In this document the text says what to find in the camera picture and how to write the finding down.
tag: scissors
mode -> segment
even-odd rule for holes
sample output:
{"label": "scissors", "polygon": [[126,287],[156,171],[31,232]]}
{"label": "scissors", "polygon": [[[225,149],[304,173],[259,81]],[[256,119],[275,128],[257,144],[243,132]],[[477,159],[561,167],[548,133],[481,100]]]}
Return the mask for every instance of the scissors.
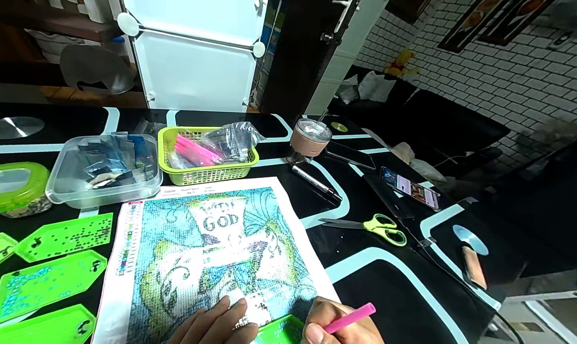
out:
{"label": "scissors", "polygon": [[[405,237],[405,234],[402,231],[395,229],[397,228],[395,221],[383,214],[375,214],[370,221],[363,223],[336,219],[320,220],[326,222],[322,224],[323,226],[336,228],[354,228],[357,230],[368,230],[370,232],[374,232],[395,246],[405,246],[407,244],[407,238]],[[391,234],[400,236],[401,241],[393,240],[391,238]]]}

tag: clear plastic container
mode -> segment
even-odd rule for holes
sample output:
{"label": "clear plastic container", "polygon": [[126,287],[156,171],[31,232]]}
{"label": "clear plastic container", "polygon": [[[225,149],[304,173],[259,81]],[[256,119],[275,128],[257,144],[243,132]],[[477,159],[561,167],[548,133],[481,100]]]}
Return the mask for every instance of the clear plastic container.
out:
{"label": "clear plastic container", "polygon": [[0,165],[0,214],[15,219],[49,210],[52,203],[44,194],[48,175],[39,163]]}
{"label": "clear plastic container", "polygon": [[84,155],[78,151],[78,145],[99,142],[100,138],[109,140],[111,136],[75,137],[65,142],[46,185],[46,196],[55,204],[66,203],[76,209],[105,206],[107,204],[134,201],[155,196],[161,190],[163,173],[157,162],[157,143],[150,135],[133,135],[143,137],[146,142],[147,155],[152,156],[156,166],[156,175],[142,183],[87,189],[90,176],[84,168],[89,166]]}

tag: pen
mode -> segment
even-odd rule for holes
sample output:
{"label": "pen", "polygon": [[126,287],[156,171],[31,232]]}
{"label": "pen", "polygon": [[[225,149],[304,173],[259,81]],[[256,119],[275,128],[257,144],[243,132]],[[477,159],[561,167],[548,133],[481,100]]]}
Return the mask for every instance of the pen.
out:
{"label": "pen", "polygon": [[330,195],[331,197],[333,197],[333,199],[337,200],[337,201],[343,201],[342,197],[340,197],[332,188],[326,186],[325,184],[319,182],[318,180],[316,180],[314,177],[308,175],[303,169],[297,167],[297,165],[293,165],[292,168],[293,172],[295,172],[297,175],[299,175],[300,177],[302,177],[303,179],[307,180],[308,182],[310,182],[310,184],[314,185],[315,187],[319,188],[321,191],[323,191],[324,193],[326,193],[327,195]]}
{"label": "pen", "polygon": [[376,308],[371,302],[368,302],[361,308],[353,311],[350,314],[346,314],[345,316],[333,321],[331,324],[324,326],[323,330],[329,334],[333,334],[338,330],[343,329],[347,325],[352,323],[356,323],[357,321],[361,320],[362,318],[369,317],[370,315],[376,312]]}

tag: winnie the pooh plush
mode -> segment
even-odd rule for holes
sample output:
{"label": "winnie the pooh plush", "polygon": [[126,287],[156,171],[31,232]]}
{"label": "winnie the pooh plush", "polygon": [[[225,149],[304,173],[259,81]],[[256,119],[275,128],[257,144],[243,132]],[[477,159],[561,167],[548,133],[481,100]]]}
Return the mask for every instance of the winnie the pooh plush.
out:
{"label": "winnie the pooh plush", "polygon": [[408,61],[416,55],[415,52],[407,49],[403,49],[395,61],[389,64],[385,69],[385,74],[390,74],[392,76],[400,77],[407,72],[406,66]]}

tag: white brick wall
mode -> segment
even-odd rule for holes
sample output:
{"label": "white brick wall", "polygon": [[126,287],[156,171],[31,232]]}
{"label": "white brick wall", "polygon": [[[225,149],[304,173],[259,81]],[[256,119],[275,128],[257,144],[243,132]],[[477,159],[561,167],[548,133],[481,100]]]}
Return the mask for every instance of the white brick wall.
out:
{"label": "white brick wall", "polygon": [[577,40],[560,51],[546,50],[560,32],[531,25],[506,47],[474,40],[458,54],[437,48],[473,2],[441,0],[428,9],[422,30],[398,38],[405,42],[415,35],[409,47],[416,51],[411,65],[422,68],[417,87],[512,129],[494,144],[503,151],[500,167],[510,171],[553,149],[531,139],[544,123],[577,124]]}
{"label": "white brick wall", "polygon": [[[424,27],[424,21],[435,13],[434,3],[439,3],[440,1],[432,1],[414,25],[395,17],[387,10],[382,10],[380,18],[378,18],[376,25],[369,32],[359,55],[354,60],[354,64],[382,71],[389,63],[395,60],[401,50],[409,47],[414,42],[416,35]],[[435,42],[425,42],[424,39],[421,39],[419,44],[422,44],[425,48],[433,48],[437,45]]]}

